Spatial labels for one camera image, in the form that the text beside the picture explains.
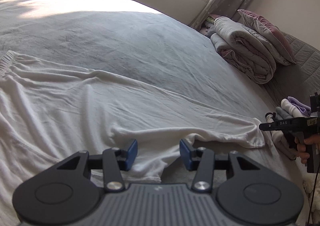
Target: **elastic waistband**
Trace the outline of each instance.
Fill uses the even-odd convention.
[[[17,55],[19,54],[14,51],[7,51],[7,53],[0,58],[0,78],[2,78],[7,71],[9,71],[9,68],[15,61],[15,57]]]

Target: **purple cloth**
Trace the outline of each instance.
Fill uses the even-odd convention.
[[[311,108],[307,105],[304,105],[303,103],[301,103],[300,101],[298,101],[296,98],[294,97],[288,97],[288,101],[296,106],[298,108],[298,110],[304,115],[304,116],[307,116],[307,117],[310,117],[311,115]]]

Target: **bed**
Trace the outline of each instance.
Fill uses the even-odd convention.
[[[100,69],[139,80],[235,114],[265,121],[276,102],[266,89],[218,55],[207,37],[131,0],[0,0],[0,53],[8,50],[62,64]],[[238,150],[297,184],[304,167],[274,146],[196,142],[217,153]],[[190,184],[180,159],[163,183]],[[225,180],[215,173],[214,184]],[[308,201],[298,219],[304,225]]]

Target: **gray quilted headboard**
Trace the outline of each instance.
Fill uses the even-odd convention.
[[[310,105],[309,96],[320,93],[320,51],[292,35],[283,34],[293,48],[297,64],[277,65],[274,77],[263,86],[277,104],[292,96]]]

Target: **black cable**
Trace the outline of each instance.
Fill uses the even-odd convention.
[[[310,223],[311,208],[312,208],[312,204],[313,204],[313,197],[315,196],[316,182],[317,182],[317,178],[318,178],[319,168],[320,168],[320,161],[319,161],[318,170],[317,170],[317,173],[316,173],[315,184],[313,185],[313,192],[312,192],[312,198],[311,198],[311,203],[310,203],[310,209],[309,209],[309,216],[308,216],[307,226],[309,226],[309,223]]]

